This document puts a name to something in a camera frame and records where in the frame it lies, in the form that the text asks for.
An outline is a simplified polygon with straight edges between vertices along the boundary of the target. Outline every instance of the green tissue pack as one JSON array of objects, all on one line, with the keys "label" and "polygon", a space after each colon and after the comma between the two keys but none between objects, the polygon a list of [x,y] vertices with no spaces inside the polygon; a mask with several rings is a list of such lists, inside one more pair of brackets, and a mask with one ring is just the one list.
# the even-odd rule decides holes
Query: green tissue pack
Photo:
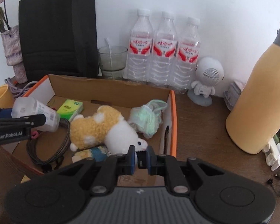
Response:
[{"label": "green tissue pack", "polygon": [[67,99],[61,107],[57,110],[57,113],[60,114],[61,118],[72,120],[82,112],[83,110],[83,103],[71,99]]}]

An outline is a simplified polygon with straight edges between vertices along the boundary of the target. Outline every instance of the glass cup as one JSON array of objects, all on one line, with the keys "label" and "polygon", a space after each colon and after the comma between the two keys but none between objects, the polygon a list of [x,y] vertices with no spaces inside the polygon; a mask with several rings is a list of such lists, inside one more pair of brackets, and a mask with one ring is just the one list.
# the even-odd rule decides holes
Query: glass cup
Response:
[{"label": "glass cup", "polygon": [[103,78],[121,80],[127,61],[127,48],[108,46],[99,48],[99,66]]}]

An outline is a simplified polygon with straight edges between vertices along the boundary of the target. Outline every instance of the gray round base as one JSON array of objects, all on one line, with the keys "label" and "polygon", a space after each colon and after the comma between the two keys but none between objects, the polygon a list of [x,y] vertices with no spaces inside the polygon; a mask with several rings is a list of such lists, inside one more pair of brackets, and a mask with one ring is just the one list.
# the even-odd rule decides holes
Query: gray round base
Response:
[{"label": "gray round base", "polygon": [[210,106],[213,102],[212,98],[208,96],[207,98],[203,97],[203,95],[196,95],[194,93],[194,89],[188,90],[187,93],[189,99],[191,99],[195,104],[201,105],[204,107]]}]

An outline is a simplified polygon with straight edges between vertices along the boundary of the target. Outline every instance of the flower stem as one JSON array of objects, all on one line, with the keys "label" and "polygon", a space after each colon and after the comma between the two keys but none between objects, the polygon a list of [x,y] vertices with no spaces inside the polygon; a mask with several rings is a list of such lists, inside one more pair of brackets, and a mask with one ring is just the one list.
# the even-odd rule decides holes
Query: flower stem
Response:
[{"label": "flower stem", "polygon": [[4,11],[5,11],[5,16],[6,16],[6,25],[7,25],[7,28],[10,30],[10,26],[8,25],[8,18],[7,18],[7,12],[6,12],[5,0],[3,0],[3,3],[4,3]]},{"label": "flower stem", "polygon": [[2,10],[2,8],[1,8],[1,7],[0,7],[0,12],[1,12],[1,17],[3,18],[4,22],[5,22],[5,23],[6,23],[6,25],[7,25],[7,28],[8,28],[8,29],[10,29],[10,27],[9,27],[9,25],[8,25],[8,23],[7,23],[6,19],[5,19],[5,16],[4,16],[4,13],[3,13],[3,10]]}]

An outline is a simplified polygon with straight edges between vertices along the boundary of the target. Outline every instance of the wooden table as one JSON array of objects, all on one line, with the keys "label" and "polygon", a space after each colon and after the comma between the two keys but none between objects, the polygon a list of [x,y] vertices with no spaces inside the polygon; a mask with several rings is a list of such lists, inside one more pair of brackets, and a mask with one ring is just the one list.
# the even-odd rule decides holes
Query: wooden table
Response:
[{"label": "wooden table", "polygon": [[[213,98],[213,104],[204,108],[195,105],[186,95],[176,96],[178,114],[178,160],[189,156],[201,158],[209,163],[266,185],[273,173],[265,164],[263,153],[249,155],[230,140],[225,129],[229,114],[223,99]],[[19,183],[26,174],[32,173],[17,166],[0,148],[0,224],[9,223],[4,212],[3,199],[6,192]],[[276,189],[279,183],[274,179]],[[280,198],[270,224],[280,224]]]}]

